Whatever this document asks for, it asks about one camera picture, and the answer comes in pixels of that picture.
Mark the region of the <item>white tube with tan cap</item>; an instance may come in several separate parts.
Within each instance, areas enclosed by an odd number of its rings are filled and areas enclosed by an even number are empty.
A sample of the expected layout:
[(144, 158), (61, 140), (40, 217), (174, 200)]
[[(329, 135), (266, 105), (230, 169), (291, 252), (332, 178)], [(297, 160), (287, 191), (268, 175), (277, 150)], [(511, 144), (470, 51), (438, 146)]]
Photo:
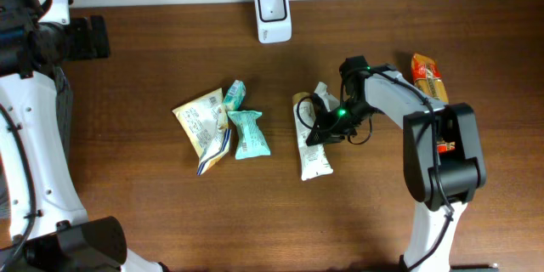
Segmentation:
[(292, 97), (302, 181), (333, 173), (332, 166), (326, 158), (324, 146), (322, 144), (307, 146), (306, 144), (311, 130), (303, 124), (313, 127), (315, 123), (314, 105), (308, 96), (309, 93), (301, 92)]

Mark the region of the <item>mint green snack packet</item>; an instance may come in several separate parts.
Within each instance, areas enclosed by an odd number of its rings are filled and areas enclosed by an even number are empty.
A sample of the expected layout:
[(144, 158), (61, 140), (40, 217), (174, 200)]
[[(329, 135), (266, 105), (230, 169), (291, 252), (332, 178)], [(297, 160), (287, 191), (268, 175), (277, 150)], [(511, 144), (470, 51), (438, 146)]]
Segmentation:
[(264, 134), (257, 125), (262, 116), (256, 110), (234, 110), (228, 112), (229, 119), (235, 124), (238, 133), (236, 160), (244, 160), (258, 156), (270, 156), (271, 151)]

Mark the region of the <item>small teal white packet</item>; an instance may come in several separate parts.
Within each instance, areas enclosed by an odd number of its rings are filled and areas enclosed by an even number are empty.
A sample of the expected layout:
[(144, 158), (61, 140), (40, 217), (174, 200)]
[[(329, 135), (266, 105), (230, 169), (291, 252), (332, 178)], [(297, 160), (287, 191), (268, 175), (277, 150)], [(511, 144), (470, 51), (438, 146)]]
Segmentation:
[(243, 81), (235, 80), (224, 97), (223, 105), (227, 111), (237, 111), (246, 96), (246, 86)]

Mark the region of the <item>orange long cracker package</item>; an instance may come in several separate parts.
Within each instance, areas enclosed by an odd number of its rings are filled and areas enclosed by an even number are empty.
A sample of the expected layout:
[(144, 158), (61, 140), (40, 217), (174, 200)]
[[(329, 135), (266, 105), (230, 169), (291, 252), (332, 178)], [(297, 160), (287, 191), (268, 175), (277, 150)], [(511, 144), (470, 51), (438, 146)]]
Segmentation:
[(422, 54), (413, 54), (411, 58), (411, 74), (414, 85), (426, 95), (446, 104), (449, 98), (439, 72), (437, 62)]

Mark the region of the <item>yellow white snack bag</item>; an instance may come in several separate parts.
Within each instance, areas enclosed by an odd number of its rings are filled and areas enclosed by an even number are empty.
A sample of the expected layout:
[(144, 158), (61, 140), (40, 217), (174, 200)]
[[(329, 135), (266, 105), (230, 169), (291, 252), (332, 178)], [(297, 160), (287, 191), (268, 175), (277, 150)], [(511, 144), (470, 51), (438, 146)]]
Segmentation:
[(218, 88), (172, 110), (199, 157), (198, 176), (230, 151), (232, 131), (223, 100)]

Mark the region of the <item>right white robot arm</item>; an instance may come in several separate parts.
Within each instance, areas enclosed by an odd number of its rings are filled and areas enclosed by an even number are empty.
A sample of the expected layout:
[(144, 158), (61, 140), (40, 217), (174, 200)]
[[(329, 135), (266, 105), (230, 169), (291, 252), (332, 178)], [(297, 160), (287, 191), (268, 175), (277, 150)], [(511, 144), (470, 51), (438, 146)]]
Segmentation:
[(317, 93), (294, 96), (297, 122), (308, 129), (308, 147), (356, 136), (376, 114), (403, 132), (403, 175), (415, 202), (409, 246), (399, 258), (402, 271), (449, 271), (456, 227), (485, 185), (487, 174), (473, 108), (450, 105), (406, 81), (394, 65), (371, 66), (364, 56), (339, 67), (338, 104)]

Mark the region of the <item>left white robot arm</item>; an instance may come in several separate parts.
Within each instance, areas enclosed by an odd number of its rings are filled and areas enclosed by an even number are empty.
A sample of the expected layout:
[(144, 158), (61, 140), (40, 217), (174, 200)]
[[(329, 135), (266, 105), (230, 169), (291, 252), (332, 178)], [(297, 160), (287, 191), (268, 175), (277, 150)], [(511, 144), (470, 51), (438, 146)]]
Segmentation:
[(12, 241), (1, 268), (164, 272), (128, 248), (116, 218), (90, 220), (72, 182), (62, 64), (111, 53), (103, 17), (73, 18), (72, 3), (1, 0), (1, 214)]

